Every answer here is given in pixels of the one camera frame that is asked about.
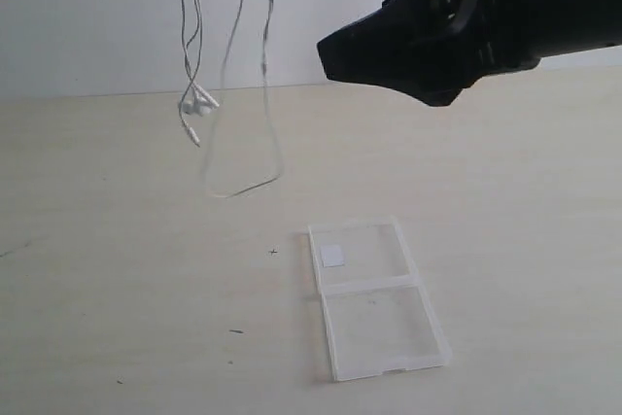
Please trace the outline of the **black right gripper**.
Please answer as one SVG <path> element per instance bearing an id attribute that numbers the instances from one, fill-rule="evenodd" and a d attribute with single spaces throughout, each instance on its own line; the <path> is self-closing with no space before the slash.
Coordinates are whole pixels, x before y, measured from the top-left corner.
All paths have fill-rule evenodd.
<path id="1" fill-rule="evenodd" d="M 484 77 L 620 43 L 621 0 L 385 0 L 317 52 L 331 81 L 446 107 Z"/>

